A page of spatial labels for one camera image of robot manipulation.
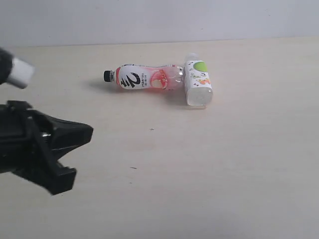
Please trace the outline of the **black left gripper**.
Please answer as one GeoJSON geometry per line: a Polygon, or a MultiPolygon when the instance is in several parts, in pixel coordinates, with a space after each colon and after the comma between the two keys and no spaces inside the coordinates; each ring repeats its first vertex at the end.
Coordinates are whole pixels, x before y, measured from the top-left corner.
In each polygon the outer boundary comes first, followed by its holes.
{"type": "Polygon", "coordinates": [[[88,144],[93,128],[51,117],[25,101],[0,106],[0,172],[12,172],[51,195],[73,188],[76,169],[58,160],[88,144]]]}

